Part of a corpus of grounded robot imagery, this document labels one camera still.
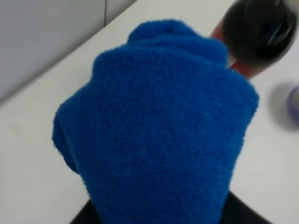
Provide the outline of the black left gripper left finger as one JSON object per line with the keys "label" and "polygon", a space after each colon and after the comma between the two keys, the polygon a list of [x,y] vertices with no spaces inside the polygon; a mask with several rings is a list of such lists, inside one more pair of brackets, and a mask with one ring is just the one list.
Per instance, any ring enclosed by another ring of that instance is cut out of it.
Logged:
{"label": "black left gripper left finger", "polygon": [[70,224],[102,224],[102,222],[91,200],[89,200]]}

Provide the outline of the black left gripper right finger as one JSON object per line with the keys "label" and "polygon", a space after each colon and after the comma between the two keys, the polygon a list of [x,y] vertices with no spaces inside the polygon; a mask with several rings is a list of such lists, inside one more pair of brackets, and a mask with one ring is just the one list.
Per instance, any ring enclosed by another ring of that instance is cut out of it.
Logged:
{"label": "black left gripper right finger", "polygon": [[224,204],[220,224],[270,224],[231,192]]}

